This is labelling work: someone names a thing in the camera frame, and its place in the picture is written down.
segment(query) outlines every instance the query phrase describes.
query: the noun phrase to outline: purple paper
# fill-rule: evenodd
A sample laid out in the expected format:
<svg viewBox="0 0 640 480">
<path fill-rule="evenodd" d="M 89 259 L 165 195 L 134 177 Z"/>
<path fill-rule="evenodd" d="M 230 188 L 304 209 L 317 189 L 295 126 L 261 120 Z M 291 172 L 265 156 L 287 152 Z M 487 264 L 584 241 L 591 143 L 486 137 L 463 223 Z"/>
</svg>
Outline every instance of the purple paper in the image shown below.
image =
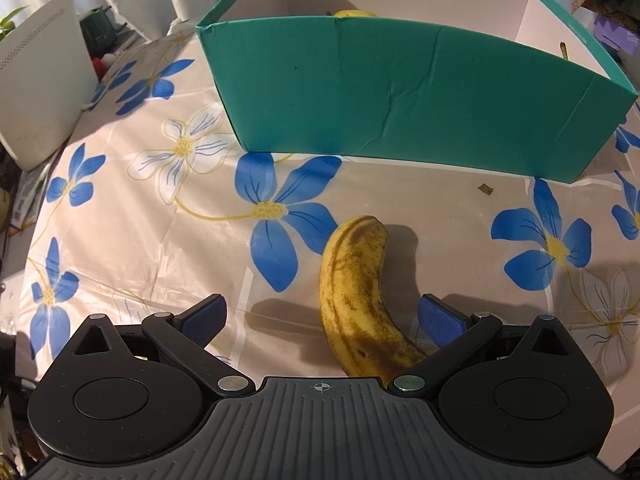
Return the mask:
<svg viewBox="0 0 640 480">
<path fill-rule="evenodd" d="M 622 25 L 612 22 L 609 18 L 598 18 L 593 35 L 602 43 L 608 44 L 616 50 L 624 50 L 633 55 L 640 44 L 640 36 L 627 30 Z"/>
</svg>

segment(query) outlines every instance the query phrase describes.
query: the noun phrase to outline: triangular hole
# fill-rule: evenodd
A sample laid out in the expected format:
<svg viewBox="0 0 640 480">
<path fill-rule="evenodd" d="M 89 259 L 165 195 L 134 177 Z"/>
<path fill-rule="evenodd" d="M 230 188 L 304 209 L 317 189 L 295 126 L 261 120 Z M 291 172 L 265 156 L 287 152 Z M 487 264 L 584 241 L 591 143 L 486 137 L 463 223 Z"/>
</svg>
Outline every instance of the triangular hole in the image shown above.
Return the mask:
<svg viewBox="0 0 640 480">
<path fill-rule="evenodd" d="M 532 350 L 541 354 L 569 355 L 556 333 L 550 328 L 542 329 Z"/>
<path fill-rule="evenodd" d="M 82 342 L 78 345 L 76 355 L 97 354 L 108 352 L 109 345 L 99 326 L 92 326 L 86 333 Z"/>
</svg>

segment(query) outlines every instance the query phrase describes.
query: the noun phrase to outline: banana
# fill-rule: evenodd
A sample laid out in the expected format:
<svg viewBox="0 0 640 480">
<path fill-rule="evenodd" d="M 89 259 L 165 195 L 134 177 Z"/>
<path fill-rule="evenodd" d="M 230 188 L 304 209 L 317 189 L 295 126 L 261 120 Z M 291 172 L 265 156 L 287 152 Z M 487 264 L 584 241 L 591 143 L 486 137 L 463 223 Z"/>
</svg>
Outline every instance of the banana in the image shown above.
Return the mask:
<svg viewBox="0 0 640 480">
<path fill-rule="evenodd" d="M 334 14 L 334 18 L 351 18 L 353 16 L 366 16 L 368 18 L 377 18 L 373 12 L 368 10 L 339 10 Z"/>
<path fill-rule="evenodd" d="M 331 235 L 320 265 L 320 316 L 329 346 L 349 377 L 380 377 L 386 386 L 425 355 L 393 324 L 380 271 L 386 228 L 356 216 Z"/>
</svg>

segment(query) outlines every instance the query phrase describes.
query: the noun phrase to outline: green box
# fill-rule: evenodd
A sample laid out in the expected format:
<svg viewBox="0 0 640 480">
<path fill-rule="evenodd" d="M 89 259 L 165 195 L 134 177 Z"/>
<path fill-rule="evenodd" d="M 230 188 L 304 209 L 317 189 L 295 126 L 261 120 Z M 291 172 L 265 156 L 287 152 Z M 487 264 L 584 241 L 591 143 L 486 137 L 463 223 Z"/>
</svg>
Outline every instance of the green box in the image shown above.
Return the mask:
<svg viewBox="0 0 640 480">
<path fill-rule="evenodd" d="M 573 182 L 637 97 L 553 0 L 220 0 L 196 30 L 249 151 Z"/>
</svg>

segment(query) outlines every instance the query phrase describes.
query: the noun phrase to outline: tablecloth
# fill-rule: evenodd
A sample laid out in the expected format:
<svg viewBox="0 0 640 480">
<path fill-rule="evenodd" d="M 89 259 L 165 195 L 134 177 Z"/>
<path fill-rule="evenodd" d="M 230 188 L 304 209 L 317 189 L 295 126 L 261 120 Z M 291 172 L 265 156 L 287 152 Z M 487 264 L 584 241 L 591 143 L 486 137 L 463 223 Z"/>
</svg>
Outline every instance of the tablecloth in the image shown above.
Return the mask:
<svg viewBox="0 0 640 480">
<path fill-rule="evenodd" d="M 321 253 L 337 224 L 370 214 L 389 232 L 386 306 L 426 351 L 416 305 L 427 292 L 508 323 L 562 320 L 614 400 L 600 457 L 617 468 L 640 446 L 639 109 L 571 186 L 245 153 L 195 36 L 126 52 L 52 174 L 20 298 L 17 373 L 41 377 L 89 314 L 136 323 L 218 292 L 228 318 L 209 351 L 258 384 L 340 376 L 318 311 Z"/>
</svg>

